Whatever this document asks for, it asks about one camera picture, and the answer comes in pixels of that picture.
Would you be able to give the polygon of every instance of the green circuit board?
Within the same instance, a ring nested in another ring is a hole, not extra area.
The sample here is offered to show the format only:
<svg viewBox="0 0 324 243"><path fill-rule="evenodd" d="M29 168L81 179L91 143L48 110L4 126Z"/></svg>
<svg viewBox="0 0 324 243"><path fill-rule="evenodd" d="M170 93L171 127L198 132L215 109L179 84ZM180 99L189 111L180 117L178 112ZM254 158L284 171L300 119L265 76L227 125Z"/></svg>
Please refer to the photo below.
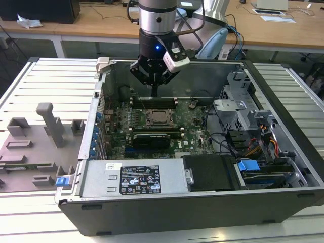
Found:
<svg viewBox="0 0 324 243"><path fill-rule="evenodd" d="M167 109L172 120L168 126L183 127L183 137L171 139L167 149L139 151L132 146L129 127L150 127L147 114L151 109L132 109L128 103L112 103L105 112L108 159L178 158L184 152L213 154L214 149L203 127L206 107L189 109L189 103L190 100L179 100L175 109Z"/></svg>

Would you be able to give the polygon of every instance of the white paper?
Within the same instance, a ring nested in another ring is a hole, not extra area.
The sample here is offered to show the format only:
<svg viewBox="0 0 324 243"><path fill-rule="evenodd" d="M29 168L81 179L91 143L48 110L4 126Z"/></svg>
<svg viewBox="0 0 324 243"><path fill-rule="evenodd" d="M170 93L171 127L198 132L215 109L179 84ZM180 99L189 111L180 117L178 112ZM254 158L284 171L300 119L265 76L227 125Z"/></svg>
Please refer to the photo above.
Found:
<svg viewBox="0 0 324 243"><path fill-rule="evenodd" d="M25 19L21 16L19 16L19 14L17 14L18 16L18 20L17 23L19 25L21 25L22 27L26 28L26 29L30 29L30 28L35 28L35 27L42 27L43 25L41 24L40 20L29 20L29 19Z"/></svg>
<svg viewBox="0 0 324 243"><path fill-rule="evenodd" d="M283 22L283 23L296 23L293 19L286 19L281 17L261 16L264 21L270 22Z"/></svg>
<svg viewBox="0 0 324 243"><path fill-rule="evenodd" d="M191 2L181 2L182 6L186 6L186 7L192 7L192 3Z"/></svg>

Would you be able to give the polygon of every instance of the wire bundle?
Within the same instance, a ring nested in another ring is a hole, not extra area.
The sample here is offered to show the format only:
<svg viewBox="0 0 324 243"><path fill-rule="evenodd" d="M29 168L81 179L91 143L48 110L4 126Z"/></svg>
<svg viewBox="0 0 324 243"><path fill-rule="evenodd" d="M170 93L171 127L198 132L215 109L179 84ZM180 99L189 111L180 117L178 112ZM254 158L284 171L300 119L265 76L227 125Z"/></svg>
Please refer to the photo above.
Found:
<svg viewBox="0 0 324 243"><path fill-rule="evenodd" d="M237 43L239 42L239 44L238 44L238 46L239 46L238 53L237 53L237 55L234 58L235 60L237 60L240 52L242 52L242 54L245 56L245 53L243 52L243 46L244 46L245 40L244 40L244 36L241 33L239 33L237 31L237 29L236 29L236 19L235 19L235 16L232 15L232 14L225 15L225 17L227 17L227 16L232 16L233 19L234 19L234 27L231 26L231 25L228 25L228 24L227 24L227 27L234 32L235 37L236 37L236 42L235 42L233 48L229 51L228 54L230 55L234 51L235 47L237 46Z"/></svg>

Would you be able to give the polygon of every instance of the blue latch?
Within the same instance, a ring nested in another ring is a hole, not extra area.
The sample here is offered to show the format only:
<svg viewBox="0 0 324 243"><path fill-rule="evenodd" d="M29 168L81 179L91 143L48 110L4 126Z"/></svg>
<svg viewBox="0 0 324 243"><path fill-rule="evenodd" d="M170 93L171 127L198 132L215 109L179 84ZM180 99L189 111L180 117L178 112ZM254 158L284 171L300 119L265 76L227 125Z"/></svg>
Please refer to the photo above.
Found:
<svg viewBox="0 0 324 243"><path fill-rule="evenodd" d="M56 179L55 185L57 187L69 186L69 178L67 178L67 177L59 177L59 178Z"/></svg>
<svg viewBox="0 0 324 243"><path fill-rule="evenodd" d="M259 171L260 167L256 160L241 160L237 163L240 171Z"/></svg>

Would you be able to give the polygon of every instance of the barcode sticker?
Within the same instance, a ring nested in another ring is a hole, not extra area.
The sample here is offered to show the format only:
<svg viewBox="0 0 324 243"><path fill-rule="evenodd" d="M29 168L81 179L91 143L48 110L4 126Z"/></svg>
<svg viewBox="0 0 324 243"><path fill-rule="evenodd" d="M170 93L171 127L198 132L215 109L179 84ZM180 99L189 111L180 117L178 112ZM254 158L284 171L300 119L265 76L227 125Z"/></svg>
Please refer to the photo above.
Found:
<svg viewBox="0 0 324 243"><path fill-rule="evenodd" d="M112 171L112 170L120 170L123 163L106 163L106 170Z"/></svg>

